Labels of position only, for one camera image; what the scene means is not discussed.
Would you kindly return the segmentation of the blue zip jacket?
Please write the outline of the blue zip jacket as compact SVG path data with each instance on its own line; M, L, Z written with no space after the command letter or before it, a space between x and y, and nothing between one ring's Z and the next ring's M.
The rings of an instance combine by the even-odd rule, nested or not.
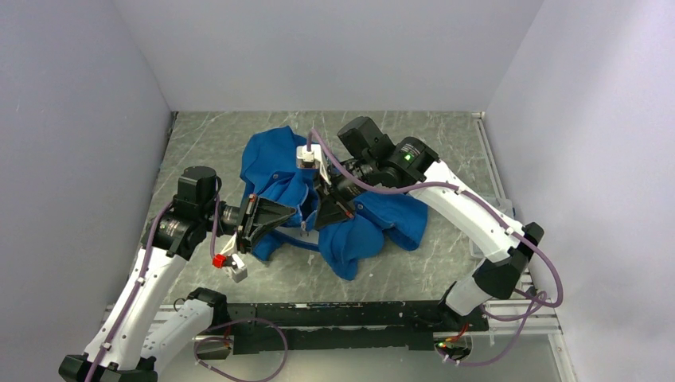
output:
M254 193L296 209L279 230L265 235L252 249L258 260L268 261L283 244L290 244L319 252L335 275L353 280L359 261L377 255L385 239L406 251L420 246L428 207L404 194L361 194L354 201L354 217L320 228L315 241L289 236L289 229L315 230L315 172L299 169L295 157L297 147L305 143L306 138L290 127L278 127L254 134L244 148L240 165L240 179L245 184L243 197Z

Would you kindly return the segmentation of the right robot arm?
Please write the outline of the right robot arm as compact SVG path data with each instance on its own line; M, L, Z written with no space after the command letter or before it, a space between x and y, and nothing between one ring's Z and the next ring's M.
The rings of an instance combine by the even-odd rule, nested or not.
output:
M460 329L485 302L510 298L543 237L540 225L522 224L498 211L418 138L394 143L365 116L347 123L337 136L351 155L343 162L316 131L296 149L298 167L317 170L316 229L353 218L354 199L367 191L407 194L459 228L483 254L478 267L443 295L438 311L442 326Z

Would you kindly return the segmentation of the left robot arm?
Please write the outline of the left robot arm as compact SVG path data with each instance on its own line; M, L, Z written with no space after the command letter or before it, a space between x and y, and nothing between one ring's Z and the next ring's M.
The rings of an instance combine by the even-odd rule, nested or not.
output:
M63 380L157 381L190 340L227 327L226 296L198 287L167 321L151 328L169 289L206 237L228 236L213 265L239 282L248 274L241 255L296 213L256 194L239 207L227 205L220 200L221 186L213 168L184 170L172 201L146 229L129 279L99 332L81 354L61 362Z

